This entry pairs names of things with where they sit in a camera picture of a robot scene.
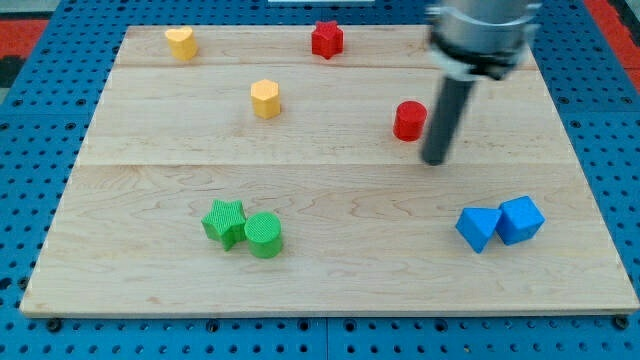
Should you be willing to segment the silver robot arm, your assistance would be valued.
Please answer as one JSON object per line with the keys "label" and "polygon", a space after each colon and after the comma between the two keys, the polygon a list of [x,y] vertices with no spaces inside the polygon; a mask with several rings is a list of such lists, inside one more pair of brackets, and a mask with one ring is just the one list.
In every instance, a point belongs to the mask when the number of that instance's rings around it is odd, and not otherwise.
{"label": "silver robot arm", "polygon": [[440,0],[426,7],[430,54],[443,70],[421,150],[426,164],[445,161],[475,82],[500,81],[522,61],[541,6],[536,0]]}

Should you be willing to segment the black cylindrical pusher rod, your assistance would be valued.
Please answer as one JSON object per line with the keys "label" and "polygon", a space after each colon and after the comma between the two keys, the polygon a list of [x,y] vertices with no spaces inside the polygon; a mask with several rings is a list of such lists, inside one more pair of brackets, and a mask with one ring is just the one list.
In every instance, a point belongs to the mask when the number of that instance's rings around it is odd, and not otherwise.
{"label": "black cylindrical pusher rod", "polygon": [[444,77],[421,150],[422,160],[431,166],[444,163],[474,81]]}

